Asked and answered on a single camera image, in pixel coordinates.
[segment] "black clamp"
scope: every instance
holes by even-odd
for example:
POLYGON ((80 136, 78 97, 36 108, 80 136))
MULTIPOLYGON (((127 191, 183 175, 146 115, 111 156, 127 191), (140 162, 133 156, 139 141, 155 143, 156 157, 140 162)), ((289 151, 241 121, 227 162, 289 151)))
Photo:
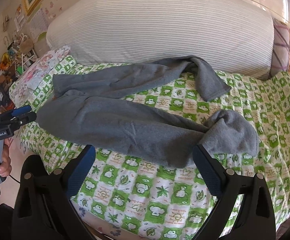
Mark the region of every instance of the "black clamp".
POLYGON ((0 114, 0 140, 14 136, 16 130, 35 119, 36 114, 31 112, 30 106, 23 106, 0 114))
POLYGON ((64 169, 38 177, 26 173, 15 203, 12 240, 96 240, 70 202, 95 158, 95 148, 87 145, 64 169))
POLYGON ((192 240, 275 240, 274 208, 261 173, 247 177, 236 174, 232 169, 225 170, 202 145, 194 147, 193 160, 208 190, 218 201, 192 240), (239 194, 243 194, 243 201, 232 230, 219 237, 239 194))

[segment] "finger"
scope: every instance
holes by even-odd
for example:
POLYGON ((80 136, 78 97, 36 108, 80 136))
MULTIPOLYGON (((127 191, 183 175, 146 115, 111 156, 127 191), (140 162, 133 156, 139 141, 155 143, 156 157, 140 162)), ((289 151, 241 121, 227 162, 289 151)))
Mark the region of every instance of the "finger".
POLYGON ((0 165, 0 174, 4 173, 5 171, 7 171, 7 169, 9 168, 9 164, 8 162, 2 162, 0 165))
POLYGON ((10 156, 10 151, 9 151, 9 147, 7 145, 3 146, 3 152, 2 152, 2 160, 4 162, 7 162, 7 159, 10 156))
POLYGON ((0 174, 0 176, 1 177, 7 177, 7 176, 9 176, 11 174, 11 171, 12 171, 12 166, 9 166, 8 169, 5 172, 0 174))
POLYGON ((7 145, 8 147, 11 146, 11 141, 9 140, 9 138, 4 139, 4 145, 7 145))

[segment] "green checkered bedsheet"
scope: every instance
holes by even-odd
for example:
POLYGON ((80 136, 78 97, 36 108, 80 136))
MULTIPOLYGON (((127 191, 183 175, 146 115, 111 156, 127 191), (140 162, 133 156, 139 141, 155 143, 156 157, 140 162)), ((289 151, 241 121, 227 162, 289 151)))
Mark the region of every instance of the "green checkered bedsheet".
MULTIPOLYGON (((45 103, 53 91, 53 74, 84 74, 117 65, 120 64, 69 67, 61 63, 45 76, 27 103, 34 110, 45 103)), ((258 156, 228 153, 215 157, 238 174, 253 176, 260 172, 265 176, 278 228, 290 216, 290 74, 278 73, 265 82, 239 74, 217 74, 232 90, 209 103, 197 93, 190 73, 124 99, 198 123, 219 109, 242 114, 259 134, 258 156)), ((48 172, 65 167, 84 147, 56 138, 36 123, 23 127, 19 136, 42 157, 48 172)), ((96 161, 80 192, 73 197, 86 211, 150 239, 190 239, 211 212, 215 200, 194 166, 168 169, 106 149, 97 149, 96 161)), ((223 234, 230 231, 241 201, 239 196, 223 234)))

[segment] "floral pillowcase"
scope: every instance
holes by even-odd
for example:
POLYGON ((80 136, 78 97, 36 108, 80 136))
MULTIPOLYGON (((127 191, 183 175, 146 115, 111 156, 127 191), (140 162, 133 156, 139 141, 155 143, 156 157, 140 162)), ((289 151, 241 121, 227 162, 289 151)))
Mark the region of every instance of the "floral pillowcase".
POLYGON ((10 98, 16 108, 24 105, 44 76, 61 62, 69 54, 69 51, 69 46, 50 50, 23 73, 9 90, 10 98))

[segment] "cluttered shelf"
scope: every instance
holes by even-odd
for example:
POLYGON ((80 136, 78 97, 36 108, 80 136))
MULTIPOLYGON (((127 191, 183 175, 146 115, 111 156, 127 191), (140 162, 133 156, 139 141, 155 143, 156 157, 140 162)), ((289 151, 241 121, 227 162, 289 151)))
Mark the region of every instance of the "cluttered shelf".
POLYGON ((0 60, 0 100, 3 110, 13 109, 10 86, 37 60, 32 40, 24 34, 13 41, 0 60))

